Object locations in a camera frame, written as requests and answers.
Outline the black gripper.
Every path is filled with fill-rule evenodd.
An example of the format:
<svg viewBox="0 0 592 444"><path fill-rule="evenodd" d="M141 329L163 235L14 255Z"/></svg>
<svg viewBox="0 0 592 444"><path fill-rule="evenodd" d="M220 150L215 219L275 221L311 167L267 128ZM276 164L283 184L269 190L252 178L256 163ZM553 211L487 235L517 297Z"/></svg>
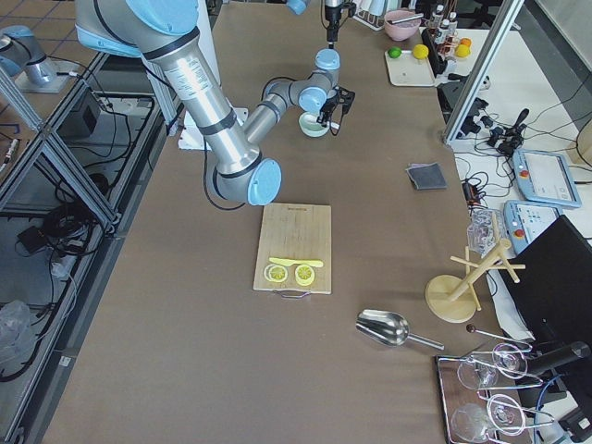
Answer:
<svg viewBox="0 0 592 444"><path fill-rule="evenodd" d="M321 126L329 125L329 132L332 135L338 135L342 117L336 118L331 116L331 114L339 105L342 107L341 113L348 114L355 99L355 92L339 86L334 88L331 92L332 94L325 102L325 107L319 111L316 122Z"/></svg>

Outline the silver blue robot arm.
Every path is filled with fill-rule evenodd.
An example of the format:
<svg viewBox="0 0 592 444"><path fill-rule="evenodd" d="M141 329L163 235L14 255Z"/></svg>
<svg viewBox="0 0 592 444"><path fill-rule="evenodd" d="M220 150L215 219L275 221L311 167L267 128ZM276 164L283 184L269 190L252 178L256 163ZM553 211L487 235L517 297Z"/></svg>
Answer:
<svg viewBox="0 0 592 444"><path fill-rule="evenodd" d="M278 195L281 169L249 142L198 41L196 1L78 1L81 44L159 66L203 136L214 160L203 185L217 197L266 205Z"/></svg>
<svg viewBox="0 0 592 444"><path fill-rule="evenodd" d="M281 120L291 106L298 106L316 116L323 128L329 127L332 115L341 105L341 116L350 111L355 92L339 86L339 53L332 48L317 52L315 69L305 80L273 79L265 87L264 98L246 119L242 129L248 142L258 144Z"/></svg>

